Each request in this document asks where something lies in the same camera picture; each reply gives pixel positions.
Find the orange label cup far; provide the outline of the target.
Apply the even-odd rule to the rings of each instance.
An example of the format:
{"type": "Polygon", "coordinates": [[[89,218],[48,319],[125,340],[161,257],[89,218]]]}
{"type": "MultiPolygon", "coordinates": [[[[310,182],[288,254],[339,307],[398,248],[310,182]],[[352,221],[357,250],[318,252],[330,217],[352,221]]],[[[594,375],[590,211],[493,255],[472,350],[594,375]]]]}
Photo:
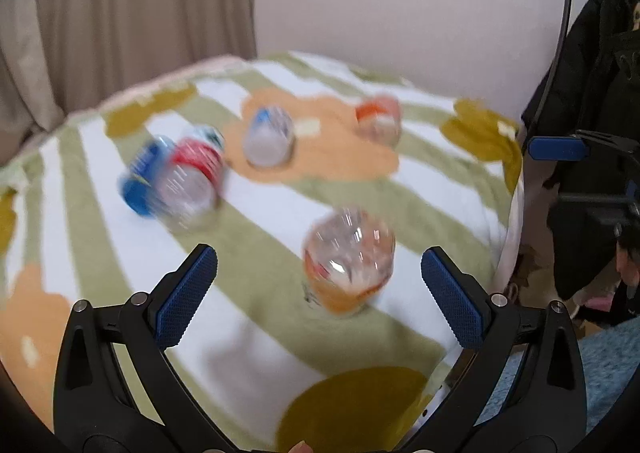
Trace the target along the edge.
{"type": "Polygon", "coordinates": [[[379,94],[355,108],[357,133],[374,143],[395,147],[401,136],[401,107],[394,96],[379,94]]]}

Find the orange label cup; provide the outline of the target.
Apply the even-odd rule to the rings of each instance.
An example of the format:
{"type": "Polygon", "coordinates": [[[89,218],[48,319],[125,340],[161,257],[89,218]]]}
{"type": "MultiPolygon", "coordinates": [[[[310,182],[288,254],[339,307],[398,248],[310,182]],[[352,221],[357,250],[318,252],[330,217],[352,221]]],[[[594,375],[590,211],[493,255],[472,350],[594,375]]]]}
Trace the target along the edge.
{"type": "Polygon", "coordinates": [[[334,210],[304,240],[306,298],[337,317],[358,312],[390,280],[395,248],[395,233],[380,217],[334,210]]]}
{"type": "Polygon", "coordinates": [[[374,143],[395,147],[401,136],[401,107],[394,96],[379,94],[355,108],[357,133],[374,143]]]}

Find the blue label cup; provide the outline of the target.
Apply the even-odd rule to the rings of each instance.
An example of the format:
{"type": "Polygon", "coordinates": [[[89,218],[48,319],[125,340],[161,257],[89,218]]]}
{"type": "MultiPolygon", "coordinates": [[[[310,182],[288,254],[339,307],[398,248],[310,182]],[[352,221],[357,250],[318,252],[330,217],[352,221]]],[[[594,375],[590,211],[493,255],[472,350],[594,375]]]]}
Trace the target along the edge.
{"type": "Polygon", "coordinates": [[[174,151],[175,143],[167,136],[154,136],[134,155],[119,179],[119,194],[125,204],[141,217],[157,214],[156,182],[174,151]]]}

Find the orange label cup near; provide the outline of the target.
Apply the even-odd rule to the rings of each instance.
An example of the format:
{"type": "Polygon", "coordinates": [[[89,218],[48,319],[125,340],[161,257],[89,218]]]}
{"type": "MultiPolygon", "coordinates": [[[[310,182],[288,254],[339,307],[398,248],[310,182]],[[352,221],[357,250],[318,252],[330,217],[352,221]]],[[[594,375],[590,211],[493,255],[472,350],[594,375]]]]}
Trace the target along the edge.
{"type": "Polygon", "coordinates": [[[395,233],[380,217],[334,210],[304,240],[306,298],[337,317],[358,312],[390,280],[395,248],[395,233]]]}

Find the red label cup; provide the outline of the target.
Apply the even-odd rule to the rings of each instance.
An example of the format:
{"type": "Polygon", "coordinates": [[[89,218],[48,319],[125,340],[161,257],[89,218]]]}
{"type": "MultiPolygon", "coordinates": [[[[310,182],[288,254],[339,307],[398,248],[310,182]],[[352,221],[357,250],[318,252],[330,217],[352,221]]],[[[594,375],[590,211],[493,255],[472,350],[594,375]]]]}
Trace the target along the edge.
{"type": "Polygon", "coordinates": [[[224,137],[215,127],[194,124],[176,143],[155,185],[171,230],[194,229],[213,216],[225,165],[224,137]]]}

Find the white barcode label cup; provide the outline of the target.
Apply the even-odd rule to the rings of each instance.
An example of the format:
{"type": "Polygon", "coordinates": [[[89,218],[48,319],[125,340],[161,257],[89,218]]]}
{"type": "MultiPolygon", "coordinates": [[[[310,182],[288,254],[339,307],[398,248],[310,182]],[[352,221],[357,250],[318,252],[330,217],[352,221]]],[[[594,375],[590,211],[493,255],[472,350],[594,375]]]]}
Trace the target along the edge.
{"type": "Polygon", "coordinates": [[[278,106],[257,109],[243,139],[243,154],[250,165],[273,168],[284,165],[294,145],[293,121],[278,106]]]}

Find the floral striped blanket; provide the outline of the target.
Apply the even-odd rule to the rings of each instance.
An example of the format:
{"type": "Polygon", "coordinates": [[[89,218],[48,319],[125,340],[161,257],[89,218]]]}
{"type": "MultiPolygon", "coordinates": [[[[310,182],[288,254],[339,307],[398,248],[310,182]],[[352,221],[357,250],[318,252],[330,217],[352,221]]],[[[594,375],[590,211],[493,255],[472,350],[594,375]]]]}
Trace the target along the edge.
{"type": "Polygon", "coordinates": [[[54,428],[56,363],[72,306],[121,305],[149,291],[198,244],[218,274],[167,358],[210,419],[240,447],[389,450],[408,433],[459,346],[420,274],[439,246],[487,289],[506,286],[520,243],[518,127],[447,98],[320,55],[288,52],[68,118],[1,170],[1,360],[29,408],[54,428]],[[357,133],[355,108],[401,107],[395,147],[357,133]],[[291,116],[294,145],[257,168],[243,139],[258,108],[291,116]],[[154,136],[194,124],[224,137],[213,216],[171,230],[133,212],[118,182],[154,136]],[[387,284],[346,317],[305,296],[304,240],[355,207],[394,231],[387,284]]]}

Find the beige curtain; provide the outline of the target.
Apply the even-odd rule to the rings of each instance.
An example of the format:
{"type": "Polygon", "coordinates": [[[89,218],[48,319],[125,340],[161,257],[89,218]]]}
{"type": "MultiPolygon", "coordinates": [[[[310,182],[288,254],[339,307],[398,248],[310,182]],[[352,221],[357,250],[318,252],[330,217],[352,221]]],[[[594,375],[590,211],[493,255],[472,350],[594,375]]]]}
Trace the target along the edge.
{"type": "Polygon", "coordinates": [[[1,156],[136,83],[255,53],[253,0],[1,0],[1,156]]]}

